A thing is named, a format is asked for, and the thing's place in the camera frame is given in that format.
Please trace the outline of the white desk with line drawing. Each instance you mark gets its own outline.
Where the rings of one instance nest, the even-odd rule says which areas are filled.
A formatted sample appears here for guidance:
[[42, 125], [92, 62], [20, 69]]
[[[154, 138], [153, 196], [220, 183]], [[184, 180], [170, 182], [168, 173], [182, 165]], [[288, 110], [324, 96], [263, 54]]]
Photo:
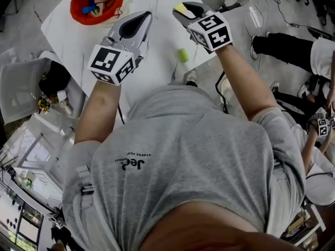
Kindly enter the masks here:
[[[62, 189], [45, 170], [29, 167], [14, 167], [14, 170], [16, 171], [16, 179], [19, 185], [36, 198], [61, 201]], [[27, 189], [22, 182], [24, 177], [29, 177], [33, 181], [31, 190]]]

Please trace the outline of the person's left forearm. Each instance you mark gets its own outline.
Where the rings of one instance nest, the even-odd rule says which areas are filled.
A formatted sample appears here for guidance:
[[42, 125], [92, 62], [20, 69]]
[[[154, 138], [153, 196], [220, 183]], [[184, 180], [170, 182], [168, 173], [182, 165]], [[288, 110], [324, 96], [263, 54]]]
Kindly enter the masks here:
[[120, 86], [96, 82], [75, 131], [75, 144], [106, 140], [115, 125], [120, 92]]

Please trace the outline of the person's shoe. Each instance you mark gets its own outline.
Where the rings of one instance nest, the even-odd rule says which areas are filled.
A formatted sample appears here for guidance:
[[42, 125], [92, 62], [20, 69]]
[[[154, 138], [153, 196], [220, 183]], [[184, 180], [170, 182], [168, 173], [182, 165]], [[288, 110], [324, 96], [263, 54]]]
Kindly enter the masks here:
[[196, 70], [191, 70], [184, 76], [184, 84], [187, 86], [198, 87]]
[[223, 98], [221, 98], [220, 101], [222, 103], [226, 102], [226, 104], [229, 104], [229, 101], [233, 95], [233, 90], [226, 76], [224, 76], [221, 81], [220, 93], [223, 95]]

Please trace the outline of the small pot with yellow flowers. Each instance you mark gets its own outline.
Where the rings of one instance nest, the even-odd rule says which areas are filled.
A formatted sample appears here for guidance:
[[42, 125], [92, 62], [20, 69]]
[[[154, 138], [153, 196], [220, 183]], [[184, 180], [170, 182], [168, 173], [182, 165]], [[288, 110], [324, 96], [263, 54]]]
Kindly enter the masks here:
[[51, 107], [51, 104], [43, 97], [39, 98], [38, 101], [38, 107], [39, 107], [39, 111], [38, 114], [40, 113], [48, 113]]

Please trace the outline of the green block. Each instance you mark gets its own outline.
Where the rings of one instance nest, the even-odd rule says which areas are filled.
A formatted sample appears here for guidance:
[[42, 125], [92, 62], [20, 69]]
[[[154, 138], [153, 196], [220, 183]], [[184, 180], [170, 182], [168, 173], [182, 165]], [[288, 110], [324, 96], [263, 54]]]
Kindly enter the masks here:
[[175, 53], [175, 57], [180, 63], [187, 63], [189, 61], [188, 54], [184, 48], [178, 49]]

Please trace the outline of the black bag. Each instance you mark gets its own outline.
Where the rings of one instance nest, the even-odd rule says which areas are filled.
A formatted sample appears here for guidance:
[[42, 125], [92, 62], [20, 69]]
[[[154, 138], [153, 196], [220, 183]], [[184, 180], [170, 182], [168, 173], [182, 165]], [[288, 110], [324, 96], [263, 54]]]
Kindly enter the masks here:
[[57, 95], [58, 91], [65, 90], [70, 79], [71, 75], [66, 68], [63, 65], [52, 61], [48, 73], [42, 75], [39, 82], [39, 88], [51, 99]]

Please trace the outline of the blue plastic toy piece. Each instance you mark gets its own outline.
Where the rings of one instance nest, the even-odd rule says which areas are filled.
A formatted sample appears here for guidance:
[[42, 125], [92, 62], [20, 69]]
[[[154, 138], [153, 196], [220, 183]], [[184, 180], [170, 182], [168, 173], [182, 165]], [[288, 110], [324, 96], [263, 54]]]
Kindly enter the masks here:
[[88, 3], [89, 3], [88, 6], [82, 8], [82, 14], [88, 14], [96, 7], [98, 7], [97, 4], [95, 3], [95, 0], [89, 0]]

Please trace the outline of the person's left shoe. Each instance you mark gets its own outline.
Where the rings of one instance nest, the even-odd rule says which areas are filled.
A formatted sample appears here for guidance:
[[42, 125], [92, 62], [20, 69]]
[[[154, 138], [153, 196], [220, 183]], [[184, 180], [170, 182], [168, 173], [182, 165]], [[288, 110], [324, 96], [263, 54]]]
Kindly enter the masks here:
[[184, 76], [184, 84], [187, 86], [198, 87], [196, 70], [191, 70]]

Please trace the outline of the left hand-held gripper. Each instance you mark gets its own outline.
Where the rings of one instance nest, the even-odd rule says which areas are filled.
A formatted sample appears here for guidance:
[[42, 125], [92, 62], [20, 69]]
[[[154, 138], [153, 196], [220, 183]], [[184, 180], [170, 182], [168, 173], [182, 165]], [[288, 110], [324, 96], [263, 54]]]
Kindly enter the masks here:
[[108, 37], [95, 45], [87, 68], [97, 80], [121, 85], [139, 66], [143, 56], [140, 46], [145, 41], [152, 23], [152, 13], [142, 11], [119, 19]]

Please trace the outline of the person's right forearm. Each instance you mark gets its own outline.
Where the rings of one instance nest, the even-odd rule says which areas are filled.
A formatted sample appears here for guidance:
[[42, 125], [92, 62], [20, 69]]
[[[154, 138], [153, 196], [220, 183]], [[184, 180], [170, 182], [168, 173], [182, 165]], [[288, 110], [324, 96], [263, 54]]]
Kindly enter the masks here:
[[234, 46], [224, 46], [216, 50], [216, 54], [249, 120], [265, 109], [276, 107], [270, 89]]

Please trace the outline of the white bottle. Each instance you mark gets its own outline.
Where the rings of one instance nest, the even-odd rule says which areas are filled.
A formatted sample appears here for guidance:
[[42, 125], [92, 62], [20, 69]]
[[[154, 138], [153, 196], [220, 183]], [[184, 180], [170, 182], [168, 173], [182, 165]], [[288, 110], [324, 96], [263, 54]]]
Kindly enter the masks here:
[[65, 112], [66, 112], [67, 115], [71, 115], [72, 114], [72, 109], [69, 106], [69, 102], [68, 102], [67, 99], [59, 101], [59, 106], [65, 110]]

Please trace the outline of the person's right shoe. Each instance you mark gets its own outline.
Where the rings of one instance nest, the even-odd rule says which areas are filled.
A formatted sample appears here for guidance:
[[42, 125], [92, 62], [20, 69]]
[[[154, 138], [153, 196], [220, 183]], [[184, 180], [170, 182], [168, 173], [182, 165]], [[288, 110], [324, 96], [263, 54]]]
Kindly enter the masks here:
[[226, 76], [224, 76], [221, 81], [220, 93], [223, 95], [223, 98], [221, 98], [220, 101], [222, 103], [226, 102], [226, 104], [229, 104], [229, 101], [233, 95], [233, 90]]

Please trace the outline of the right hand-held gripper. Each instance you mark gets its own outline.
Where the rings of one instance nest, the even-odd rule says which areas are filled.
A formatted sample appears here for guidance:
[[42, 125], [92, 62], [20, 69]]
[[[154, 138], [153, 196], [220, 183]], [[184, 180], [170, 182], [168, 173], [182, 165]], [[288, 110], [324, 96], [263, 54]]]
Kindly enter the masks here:
[[187, 28], [197, 44], [200, 44], [209, 53], [232, 44], [231, 29], [220, 12], [204, 17], [205, 13], [211, 10], [208, 5], [199, 2], [183, 2], [182, 4], [188, 11], [192, 12], [194, 17], [187, 17], [175, 9], [172, 10], [172, 14], [184, 28]]

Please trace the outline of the red-rimmed clear storage bucket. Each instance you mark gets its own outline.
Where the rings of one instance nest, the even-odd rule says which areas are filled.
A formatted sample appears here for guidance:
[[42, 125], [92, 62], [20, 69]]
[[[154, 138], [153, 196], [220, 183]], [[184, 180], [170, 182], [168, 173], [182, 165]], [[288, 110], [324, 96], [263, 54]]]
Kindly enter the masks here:
[[82, 14], [82, 8], [89, 5], [88, 1], [89, 0], [71, 0], [70, 3], [72, 18], [83, 25], [92, 26], [101, 24], [112, 18], [118, 18], [122, 14], [121, 8], [124, 0], [115, 0], [110, 8], [103, 10], [101, 16], [94, 17], [91, 13]]

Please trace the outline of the person's torso in grey shirt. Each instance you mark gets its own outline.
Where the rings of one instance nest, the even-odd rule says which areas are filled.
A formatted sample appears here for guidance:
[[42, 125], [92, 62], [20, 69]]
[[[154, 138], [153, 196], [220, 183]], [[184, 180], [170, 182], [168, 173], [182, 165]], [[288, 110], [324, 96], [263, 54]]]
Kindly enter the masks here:
[[154, 91], [104, 142], [74, 144], [67, 162], [63, 213], [86, 251], [138, 251], [161, 218], [192, 201], [280, 237], [305, 195], [300, 150], [279, 108], [243, 120], [193, 86]]

